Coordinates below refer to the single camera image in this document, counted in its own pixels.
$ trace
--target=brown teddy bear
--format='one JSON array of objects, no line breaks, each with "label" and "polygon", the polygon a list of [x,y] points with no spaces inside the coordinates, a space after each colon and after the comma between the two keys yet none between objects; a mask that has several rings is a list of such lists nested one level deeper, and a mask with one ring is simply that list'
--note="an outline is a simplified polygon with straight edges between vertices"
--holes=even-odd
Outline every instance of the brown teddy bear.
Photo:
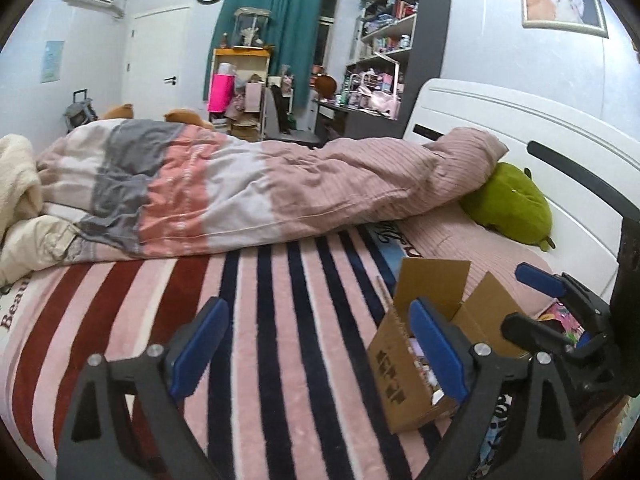
[{"label": "brown teddy bear", "polygon": [[556,6],[551,0],[527,0],[527,20],[552,22],[556,18]]},{"label": "brown teddy bear", "polygon": [[[127,103],[125,105],[112,108],[105,113],[101,119],[133,119],[133,116],[133,104]],[[195,126],[206,128],[207,130],[213,130],[213,124],[209,121],[203,121],[196,112],[189,110],[188,108],[177,108],[175,110],[171,110],[164,115],[164,120],[168,123],[194,124]]]}]

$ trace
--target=chair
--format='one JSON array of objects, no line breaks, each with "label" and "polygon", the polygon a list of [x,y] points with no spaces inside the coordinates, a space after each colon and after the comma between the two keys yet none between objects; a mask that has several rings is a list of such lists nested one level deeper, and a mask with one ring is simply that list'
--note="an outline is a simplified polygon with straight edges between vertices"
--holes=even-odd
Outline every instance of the chair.
[{"label": "chair", "polygon": [[287,107],[279,86],[273,85],[264,93],[264,112],[262,114],[262,132],[267,140],[295,142],[310,148],[321,148],[328,140],[313,132],[290,130],[287,121]]}]

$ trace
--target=pink striped blanket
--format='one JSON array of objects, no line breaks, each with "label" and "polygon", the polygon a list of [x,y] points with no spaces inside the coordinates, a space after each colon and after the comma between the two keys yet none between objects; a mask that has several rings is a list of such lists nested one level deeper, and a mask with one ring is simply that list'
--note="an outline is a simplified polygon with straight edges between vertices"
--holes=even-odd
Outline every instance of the pink striped blanket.
[{"label": "pink striped blanket", "polygon": [[480,187],[506,147],[457,128],[419,146],[310,150],[192,125],[97,121],[38,158],[44,212],[79,228],[67,263],[215,254],[424,213]]},{"label": "pink striped blanket", "polygon": [[[366,358],[400,258],[390,224],[214,256],[47,269],[14,286],[2,420],[49,463],[89,355],[166,342],[210,296],[232,324],[184,417],[225,479],[411,479],[449,421],[390,434]],[[132,420],[145,431],[134,404]]]}]

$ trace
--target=wall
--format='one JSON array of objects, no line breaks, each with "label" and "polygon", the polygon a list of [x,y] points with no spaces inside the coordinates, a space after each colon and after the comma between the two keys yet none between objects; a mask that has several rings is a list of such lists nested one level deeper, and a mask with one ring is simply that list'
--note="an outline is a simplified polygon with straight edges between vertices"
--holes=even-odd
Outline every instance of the wall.
[{"label": "wall", "polygon": [[[331,50],[328,57],[328,72],[336,81],[342,81],[348,62],[351,38],[358,16],[360,0],[339,0],[336,12]],[[129,16],[164,7],[191,6],[184,45],[183,63],[180,70],[179,107],[192,108],[201,117],[207,118],[206,105],[202,101],[204,69],[216,21],[222,8],[222,1],[204,6],[195,0],[130,0]],[[306,123],[306,116],[301,122]]]},{"label": "wall", "polygon": [[[72,93],[88,89],[98,114],[120,103],[127,28],[102,11],[35,0],[0,52],[0,137],[21,134],[36,153],[66,134]],[[40,82],[47,41],[65,41],[60,80]]]},{"label": "wall", "polygon": [[605,0],[609,39],[522,27],[522,0],[452,0],[442,77],[567,104],[640,140],[640,64]]},{"label": "wall", "polygon": [[191,6],[178,80],[178,107],[192,108],[201,117],[207,118],[206,106],[202,101],[204,70],[223,1],[208,6],[198,4],[196,0],[130,0],[129,3],[130,18],[165,7]]}]

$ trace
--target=pink container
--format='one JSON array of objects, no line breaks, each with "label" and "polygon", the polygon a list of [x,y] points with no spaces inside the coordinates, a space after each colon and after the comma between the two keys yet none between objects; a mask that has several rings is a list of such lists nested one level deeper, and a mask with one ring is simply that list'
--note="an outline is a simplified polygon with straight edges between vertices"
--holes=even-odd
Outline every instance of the pink container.
[{"label": "pink container", "polygon": [[234,96],[233,75],[214,74],[211,79],[211,92],[209,92],[209,112],[222,113],[229,106]]}]

